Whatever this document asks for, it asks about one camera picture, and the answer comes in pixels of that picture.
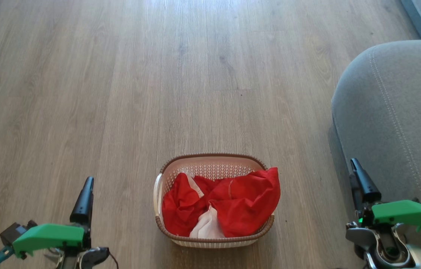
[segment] black wire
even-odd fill
[[[119,264],[118,264],[118,261],[116,260],[116,258],[113,256],[113,254],[111,254],[111,252],[109,253],[109,255],[111,256],[111,258],[113,258],[113,260],[115,260],[116,269],[119,269]]]

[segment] basket rim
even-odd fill
[[[185,154],[185,155],[178,155],[170,160],[168,160],[161,168],[160,174],[163,174],[166,168],[176,160],[188,159],[188,158],[195,158],[195,157],[238,157],[238,158],[246,158],[256,162],[258,165],[262,167],[263,170],[267,170],[267,165],[265,165],[261,160],[246,154],[235,154],[235,153],[224,153],[224,152],[215,152],[215,153],[199,153],[199,154]],[[264,236],[272,225],[274,224],[275,216],[272,214],[265,222],[265,226],[263,227],[262,231],[256,233],[255,235],[248,235],[248,236],[240,236],[240,237],[226,237],[226,238],[191,238],[186,236],[179,236],[173,235],[166,228],[164,227],[163,223],[161,222],[161,218],[156,216],[156,224],[158,225],[159,230],[169,237],[171,240],[176,241],[183,241],[183,242],[192,242],[192,243],[234,243],[234,242],[243,242],[243,241],[251,241],[257,240],[260,237]]]
[[[214,152],[214,153],[198,153],[198,154],[184,154],[184,155],[178,155],[177,157],[174,157],[170,160],[168,160],[159,171],[161,174],[164,173],[164,170],[173,162],[177,160],[182,159],[190,159],[190,158],[197,158],[197,157],[238,157],[238,158],[246,158],[249,160],[253,160],[258,165],[260,165],[263,170],[267,170],[267,165],[265,165],[260,159],[255,158],[251,155],[246,154],[236,154],[236,153],[224,153],[224,152]]]

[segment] plastic basket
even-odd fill
[[[216,180],[225,177],[238,177],[247,175],[257,170],[267,170],[267,167],[254,157],[248,155],[209,153],[183,155],[173,158],[166,163],[154,184],[153,202],[154,213],[156,214],[156,223],[164,235],[169,237],[174,243],[184,247],[198,248],[228,248],[243,247],[255,243],[260,237],[265,235],[274,223],[274,214],[272,214],[264,225],[253,235],[232,238],[190,238],[173,235],[164,226],[162,220],[162,198],[172,187],[176,176],[180,172],[199,175],[208,179]]]

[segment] wooden floor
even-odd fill
[[[121,268],[361,267],[330,100],[359,53],[416,38],[399,0],[0,0],[0,232],[68,223],[93,175],[93,244]],[[279,167],[258,243],[187,249],[156,227],[158,170],[200,152]]]

